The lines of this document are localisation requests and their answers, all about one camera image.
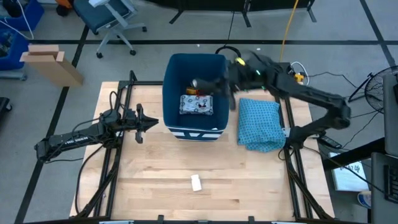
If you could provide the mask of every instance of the blue basket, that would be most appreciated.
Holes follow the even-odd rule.
[[[24,63],[19,62],[19,59],[23,52],[28,51],[28,41],[12,29],[2,29],[0,30],[0,35],[5,32],[12,33],[14,38],[8,51],[8,55],[0,57],[0,70],[20,69],[24,66]]]
[[[228,123],[229,101],[213,96],[213,115],[180,114],[180,97],[195,78],[212,81],[222,77],[226,59],[216,54],[175,54],[170,58],[163,82],[163,117],[178,139],[215,141]]]
[[[24,12],[26,20],[28,21],[30,28],[33,31],[39,23],[41,17],[43,16],[44,9],[40,5],[40,3],[37,2],[37,0],[30,0],[24,9]],[[0,19],[17,30],[29,31],[23,15],[18,18],[0,17]],[[9,27],[0,23],[0,29],[9,29]]]

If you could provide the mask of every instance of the cardboard box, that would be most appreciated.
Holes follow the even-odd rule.
[[[65,52],[57,45],[29,45],[20,61],[34,67],[40,74],[54,84],[63,86],[82,86],[83,76],[65,59]]]

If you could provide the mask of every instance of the wooden table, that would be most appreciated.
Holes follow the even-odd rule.
[[[104,82],[99,93],[95,118],[109,108],[109,94],[117,82]],[[236,95],[274,101],[264,91]],[[144,143],[134,140],[134,131],[125,133],[112,219],[156,220],[293,220],[292,199],[284,161],[279,150],[261,153],[238,146],[238,111],[229,113],[228,127],[215,142],[180,141],[165,127],[162,116],[162,86],[133,86],[130,107],[141,103],[147,116],[159,124],[143,134]],[[308,104],[291,99],[295,124],[311,122]],[[285,125],[287,115],[284,111]],[[318,150],[316,140],[305,146]],[[88,146],[87,158],[98,146]],[[80,210],[98,188],[104,159],[103,149],[85,166],[80,182]],[[317,153],[301,150],[309,191],[325,211],[334,217],[322,161]],[[193,192],[190,176],[199,174],[203,190]],[[297,187],[301,216],[305,217],[302,194]],[[107,200],[103,200],[101,214]]]

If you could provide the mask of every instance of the black fan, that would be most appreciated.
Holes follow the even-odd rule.
[[[358,97],[353,99],[353,96],[365,86],[364,97],[366,101],[375,109],[376,111],[383,113],[384,112],[384,104],[383,104],[383,77],[385,75],[395,75],[398,76],[398,66],[393,66],[383,71],[373,75],[370,73],[368,78],[355,90],[355,92],[348,99],[349,102],[357,100],[362,97]]]

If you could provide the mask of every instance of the folded cloth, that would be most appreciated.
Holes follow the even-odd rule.
[[[275,102],[241,98],[238,144],[261,152],[282,148],[286,138],[279,123],[279,106]]]
[[[180,99],[180,114],[213,115],[213,97],[182,95]]]

